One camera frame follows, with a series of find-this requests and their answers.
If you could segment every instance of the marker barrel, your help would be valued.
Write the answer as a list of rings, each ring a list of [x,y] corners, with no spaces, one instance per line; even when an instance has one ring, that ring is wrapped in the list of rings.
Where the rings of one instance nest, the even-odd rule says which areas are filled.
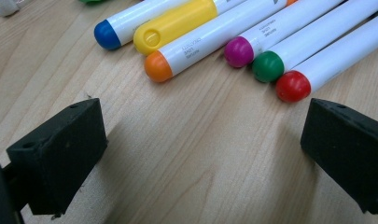
[[[260,22],[230,41],[224,51],[233,67],[243,67],[289,35],[321,17],[343,0],[300,0]]]
[[[133,43],[139,52],[148,55],[244,1],[191,0],[139,26]]]
[[[188,0],[142,1],[100,22],[94,30],[95,38],[103,48],[117,49],[133,40],[140,25],[186,2]]]
[[[150,54],[145,61],[147,75],[154,81],[164,81],[175,76],[225,45],[229,40],[256,23],[274,14],[286,5],[287,1],[247,0],[222,15],[180,36]],[[170,74],[159,74],[158,66],[169,66]]]
[[[263,82],[277,80],[284,72],[306,60],[377,10],[378,0],[346,1],[260,54],[252,64],[255,78]],[[272,69],[271,66],[275,63],[280,64],[283,69],[269,72],[268,69]]]
[[[296,100],[299,101],[319,90],[376,49],[378,49],[378,16],[285,73],[276,83],[277,95],[289,102],[288,99],[292,94],[301,92],[295,88],[296,86],[308,85],[310,91],[305,94],[300,93],[301,97]],[[298,76],[301,76],[302,81],[294,81]]]
[[[28,5],[32,0],[0,0],[0,16],[9,16]]]

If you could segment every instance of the marker cap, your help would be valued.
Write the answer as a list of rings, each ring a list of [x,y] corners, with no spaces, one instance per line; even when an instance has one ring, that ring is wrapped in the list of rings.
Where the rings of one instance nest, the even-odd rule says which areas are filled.
[[[297,0],[287,0],[287,7],[295,2],[297,2]]]
[[[286,72],[276,82],[277,96],[288,103],[298,102],[311,93],[311,83],[298,71]]]
[[[155,82],[163,82],[173,76],[172,69],[161,52],[155,51],[145,59],[147,76]]]
[[[232,67],[244,67],[255,57],[252,47],[244,37],[237,36],[224,49],[224,58]]]
[[[20,10],[20,7],[13,0],[0,0],[0,16],[9,16]]]
[[[133,43],[139,52],[149,55],[216,16],[213,0],[191,0],[139,26]]]
[[[98,44],[104,49],[118,49],[121,47],[119,37],[108,20],[101,21],[93,31]]]
[[[285,66],[276,53],[267,50],[259,54],[253,61],[252,71],[258,81],[271,82],[284,74]]]

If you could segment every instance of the blue marker cap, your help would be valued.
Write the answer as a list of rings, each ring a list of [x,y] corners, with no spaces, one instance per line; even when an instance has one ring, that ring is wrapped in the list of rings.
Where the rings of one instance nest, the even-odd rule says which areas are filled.
[[[119,38],[108,20],[104,20],[95,26],[93,31],[96,41],[104,49],[118,49],[121,47]]]

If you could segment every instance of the table surface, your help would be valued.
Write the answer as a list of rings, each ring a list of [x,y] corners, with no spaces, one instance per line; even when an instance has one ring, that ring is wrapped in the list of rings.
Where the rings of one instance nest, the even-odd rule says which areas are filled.
[[[34,0],[0,17],[2,166],[8,146],[89,98],[109,140],[66,214],[25,207],[26,223],[378,223],[300,146],[311,97],[378,120],[378,50],[296,104],[230,68],[223,49],[158,84],[133,43],[107,51],[93,37],[137,2]]]

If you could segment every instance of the magenta marker cap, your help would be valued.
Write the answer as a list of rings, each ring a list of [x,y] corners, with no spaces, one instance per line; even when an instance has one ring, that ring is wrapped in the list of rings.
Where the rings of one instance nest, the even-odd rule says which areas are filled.
[[[235,37],[224,49],[224,58],[232,67],[244,67],[254,58],[252,46],[241,36]]]

